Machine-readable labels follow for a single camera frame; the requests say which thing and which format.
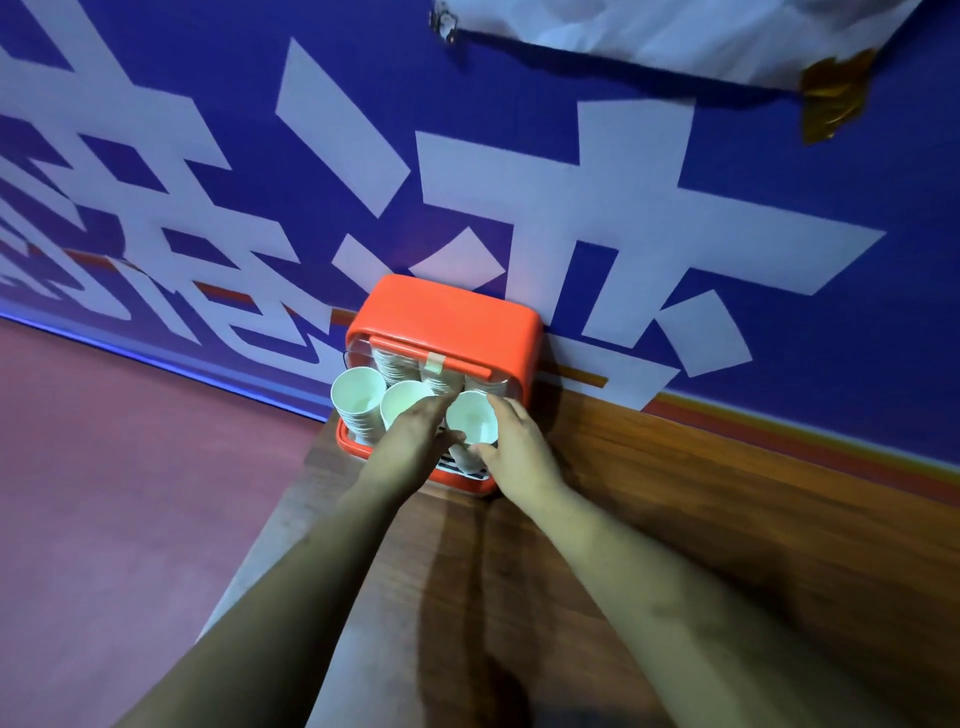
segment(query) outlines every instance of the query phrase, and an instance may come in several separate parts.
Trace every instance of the hand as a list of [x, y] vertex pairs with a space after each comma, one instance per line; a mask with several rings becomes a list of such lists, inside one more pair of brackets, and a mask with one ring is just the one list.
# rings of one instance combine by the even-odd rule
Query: hand
[[537, 423], [523, 405], [487, 395], [499, 428], [498, 446], [471, 445], [504, 495], [530, 515], [530, 509], [564, 487], [557, 461]]
[[456, 397], [425, 397], [397, 417], [373, 448], [357, 483], [390, 498], [397, 506], [416, 492], [437, 467], [440, 456], [451, 445], [464, 441], [464, 433], [458, 430], [437, 431]]

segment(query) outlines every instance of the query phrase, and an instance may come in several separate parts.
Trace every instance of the orange cup dispenser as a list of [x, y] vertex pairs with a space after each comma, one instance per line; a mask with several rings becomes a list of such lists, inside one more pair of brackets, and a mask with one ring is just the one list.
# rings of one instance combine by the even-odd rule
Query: orange cup dispenser
[[[344, 361], [348, 368], [378, 369], [374, 349], [400, 354], [481, 382], [506, 380], [506, 395], [527, 405], [542, 333], [540, 316], [526, 306], [389, 275], [374, 287], [350, 324]], [[343, 421], [337, 424], [337, 444], [364, 459], [372, 451], [354, 440]], [[447, 454], [430, 480], [473, 496], [496, 490], [486, 470], [464, 473]]]

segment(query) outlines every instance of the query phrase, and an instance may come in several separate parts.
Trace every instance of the floor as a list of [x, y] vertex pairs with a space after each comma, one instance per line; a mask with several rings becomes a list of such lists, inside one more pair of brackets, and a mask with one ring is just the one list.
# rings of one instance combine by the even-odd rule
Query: floor
[[4, 728], [103, 728], [196, 640], [319, 424], [0, 321]]
[[[312, 423], [48, 334], [0, 323], [0, 351], [0, 382], [17, 383], [0, 388], [3, 724], [105, 725], [360, 463], [330, 427], [311, 447]], [[960, 512], [573, 393], [536, 402], [574, 487], [725, 574], [918, 724], [960, 724]], [[388, 533], [312, 722], [671, 725], [509, 501], [430, 486]]]
[[[573, 393], [542, 388], [537, 403], [574, 487], [725, 574], [918, 724], [958, 724], [960, 512]], [[318, 437], [213, 619], [356, 476], [332, 435]], [[311, 725], [672, 723], [512, 503], [428, 485], [387, 534]]]

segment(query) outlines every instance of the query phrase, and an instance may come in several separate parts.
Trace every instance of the right hand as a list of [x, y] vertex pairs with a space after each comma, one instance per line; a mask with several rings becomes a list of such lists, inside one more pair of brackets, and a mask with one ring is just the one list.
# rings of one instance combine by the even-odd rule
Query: right hand
[[480, 455], [504, 495], [530, 514], [530, 509], [564, 487], [557, 461], [537, 423], [523, 405], [487, 395], [499, 428], [498, 445], [471, 445]]

